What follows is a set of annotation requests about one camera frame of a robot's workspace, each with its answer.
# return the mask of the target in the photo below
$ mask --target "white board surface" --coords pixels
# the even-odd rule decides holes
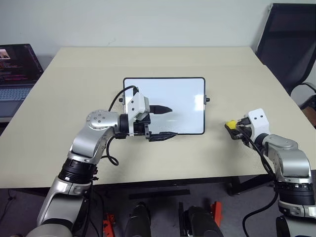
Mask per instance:
[[[163,105],[172,112],[150,114],[152,133],[177,132],[179,134],[204,133],[204,78],[125,78],[124,87],[135,85],[148,97],[150,105]],[[125,92],[126,104],[133,91]]]

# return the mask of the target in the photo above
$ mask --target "yellow object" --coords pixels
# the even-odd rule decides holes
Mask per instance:
[[[229,127],[229,129],[236,129],[236,124],[237,124],[237,122],[235,120],[231,120],[231,121],[226,123],[226,125],[227,125],[227,127]]]

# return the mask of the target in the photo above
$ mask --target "black chair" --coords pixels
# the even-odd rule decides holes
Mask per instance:
[[[316,93],[313,84],[303,83],[316,59],[316,4],[273,3],[256,55],[289,95],[298,85]],[[312,95],[301,109],[315,99]]]

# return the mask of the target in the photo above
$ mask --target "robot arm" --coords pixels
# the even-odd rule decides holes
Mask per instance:
[[[148,98],[136,92],[128,104],[127,114],[105,110],[91,112],[44,200],[38,215],[38,227],[27,237],[71,237],[80,229],[88,212],[92,180],[97,179],[94,177],[97,164],[112,137],[124,139],[127,135],[136,134],[145,135],[149,141],[162,141],[177,135],[173,132],[152,134],[149,131],[149,113],[155,112],[156,108],[159,108],[160,114],[172,111],[168,107],[150,106]]]
[[[272,161],[276,191],[279,193],[278,206],[287,224],[302,221],[306,224],[309,219],[316,219],[310,163],[305,153],[298,149],[298,144],[271,134],[262,109],[249,112],[239,122],[226,123],[225,128],[234,140],[241,139],[253,149],[255,145]]]

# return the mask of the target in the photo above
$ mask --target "wire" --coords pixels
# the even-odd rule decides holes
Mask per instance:
[[[90,218],[90,223],[92,224],[93,228],[95,229],[95,231],[96,231],[98,237],[100,237],[100,234],[99,234],[99,232],[98,232],[98,229],[95,227],[95,224],[92,222],[91,218]]]
[[[253,149],[259,154],[260,159],[261,159],[261,163],[264,167],[264,169],[266,170],[266,172],[271,175],[271,177],[273,178],[273,180],[276,180],[276,175],[274,174],[271,166],[269,165],[269,163],[267,162],[266,158],[264,157],[264,155],[262,154],[262,152],[259,150],[259,148],[256,146],[256,144],[250,139],[250,137],[247,135],[247,133],[243,130],[243,128],[241,126],[238,127],[239,131],[243,134],[243,136],[245,137],[245,139],[252,145]]]
[[[259,212],[262,212],[262,211],[265,211],[267,210],[268,208],[270,208],[274,203],[275,201],[277,200],[277,196],[278,196],[278,192],[275,193],[275,196],[273,197],[273,199],[269,202],[268,205],[256,210],[256,211],[253,211],[253,212],[250,212],[248,215],[246,215],[243,220],[242,220],[242,228],[243,228],[243,231],[245,232],[245,235],[247,237],[249,237],[248,235],[248,232],[246,230],[246,220],[250,217],[250,216],[253,216],[255,214],[258,214]]]
[[[111,138],[108,140],[108,142],[107,142],[107,147],[106,147],[106,149],[105,149],[107,155],[106,155],[106,156],[102,156],[101,158],[108,158],[109,161],[110,161],[113,165],[118,166],[118,165],[119,165],[118,159],[116,159],[115,157],[113,157],[113,156],[110,155],[110,143],[113,141],[114,138],[115,138],[115,136],[111,137]]]
[[[104,205],[104,200],[103,200],[103,197],[97,192],[97,191],[94,191],[96,193],[96,195],[99,196],[100,200],[101,200],[101,203],[102,203],[102,223],[101,223],[101,234],[103,234],[103,218],[104,218],[104,208],[105,208],[105,205]]]
[[[138,88],[137,88],[136,86],[134,86],[134,85],[130,85],[130,86],[124,88],[123,90],[121,90],[121,91],[116,95],[116,97],[114,97],[114,99],[113,99],[113,101],[112,101],[112,103],[111,103],[111,105],[110,105],[110,107],[109,107],[109,111],[111,111],[111,109],[112,109],[112,107],[113,107],[115,101],[118,99],[118,97],[119,97],[124,91],[126,91],[126,90],[128,90],[128,89],[131,89],[131,88],[135,89],[137,92],[139,91]]]
[[[90,210],[91,210],[91,202],[92,202],[92,195],[93,193],[93,181],[91,181],[91,186],[90,186],[90,194],[89,194],[89,204],[88,204],[88,211],[87,211],[87,218],[85,220],[84,228],[82,231],[82,237],[85,237],[87,234],[88,226],[89,226],[89,219],[90,219]]]
[[[12,200],[15,199],[15,197],[12,197],[11,194],[10,194],[10,189],[8,189],[8,202],[6,203],[5,207],[4,207],[4,211],[3,211],[3,214],[2,216],[0,217],[0,225],[1,225],[1,222],[2,220],[4,219],[4,216],[6,215],[6,212],[8,211],[8,208],[9,208],[9,204]]]

